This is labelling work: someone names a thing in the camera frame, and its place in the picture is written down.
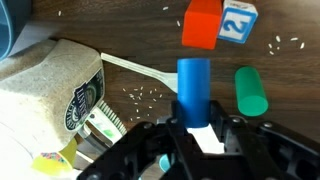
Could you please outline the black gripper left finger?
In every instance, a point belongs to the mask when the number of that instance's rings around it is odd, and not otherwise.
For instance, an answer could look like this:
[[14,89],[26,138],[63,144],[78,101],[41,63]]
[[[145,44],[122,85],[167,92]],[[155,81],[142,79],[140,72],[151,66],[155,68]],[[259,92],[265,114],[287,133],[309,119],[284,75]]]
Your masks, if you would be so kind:
[[203,153],[184,127],[177,101],[172,102],[172,116],[164,123],[137,124],[76,180],[138,180],[159,155],[167,155],[170,164],[160,180],[201,180],[207,175]]

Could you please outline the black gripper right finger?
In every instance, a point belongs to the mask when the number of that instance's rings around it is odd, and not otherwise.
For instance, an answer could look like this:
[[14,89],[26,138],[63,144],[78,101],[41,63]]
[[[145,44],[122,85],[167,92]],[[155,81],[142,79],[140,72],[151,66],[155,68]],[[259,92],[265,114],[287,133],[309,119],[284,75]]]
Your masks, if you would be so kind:
[[225,153],[212,155],[217,180],[320,180],[320,145],[276,122],[251,123],[210,103]]

